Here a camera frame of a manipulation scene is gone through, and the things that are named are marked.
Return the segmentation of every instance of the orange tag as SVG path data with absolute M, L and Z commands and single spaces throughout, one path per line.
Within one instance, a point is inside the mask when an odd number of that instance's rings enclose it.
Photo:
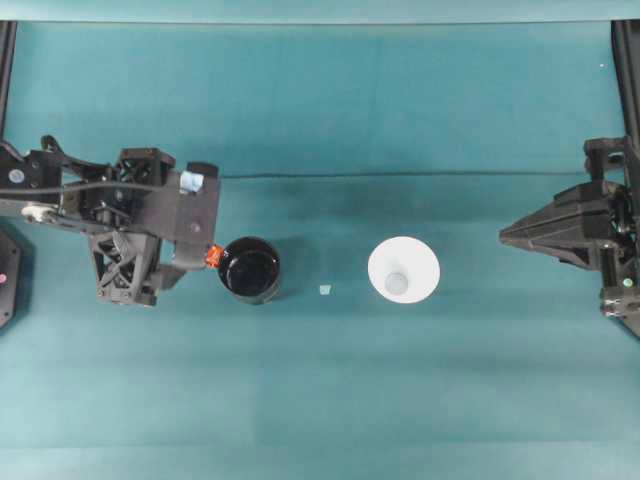
M 224 247 L 221 247 L 220 245 L 214 245 L 213 247 L 211 247 L 207 252 L 207 259 L 205 260 L 207 267 L 218 268 L 223 256 Z

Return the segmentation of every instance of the screw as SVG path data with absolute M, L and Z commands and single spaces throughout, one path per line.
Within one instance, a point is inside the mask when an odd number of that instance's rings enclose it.
M 24 172 L 19 168 L 14 168 L 9 172 L 9 180 L 11 181 L 11 183 L 24 182 Z

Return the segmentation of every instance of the black metal frame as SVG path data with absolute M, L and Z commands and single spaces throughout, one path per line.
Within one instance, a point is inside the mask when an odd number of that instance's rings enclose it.
M 627 135 L 640 145 L 640 20 L 612 22 L 611 45 Z
M 17 29 L 17 22 L 0 22 L 0 139 L 4 134 L 4 120 L 9 100 L 9 83 Z

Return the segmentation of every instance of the black cable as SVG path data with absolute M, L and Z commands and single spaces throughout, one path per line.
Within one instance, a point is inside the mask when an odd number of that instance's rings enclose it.
M 157 192 L 159 190 L 162 190 L 163 187 L 125 182 L 91 182 L 49 188 L 0 188 L 0 195 L 50 195 L 54 193 L 80 192 L 83 190 L 92 190 L 96 188 L 121 188 L 123 190 L 143 190 L 145 192 Z

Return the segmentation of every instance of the black cup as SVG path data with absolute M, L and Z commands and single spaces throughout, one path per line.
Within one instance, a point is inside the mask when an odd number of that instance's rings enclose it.
M 252 305 L 267 303 L 280 286 L 280 256 L 261 238 L 239 238 L 225 248 L 218 275 L 238 300 Z

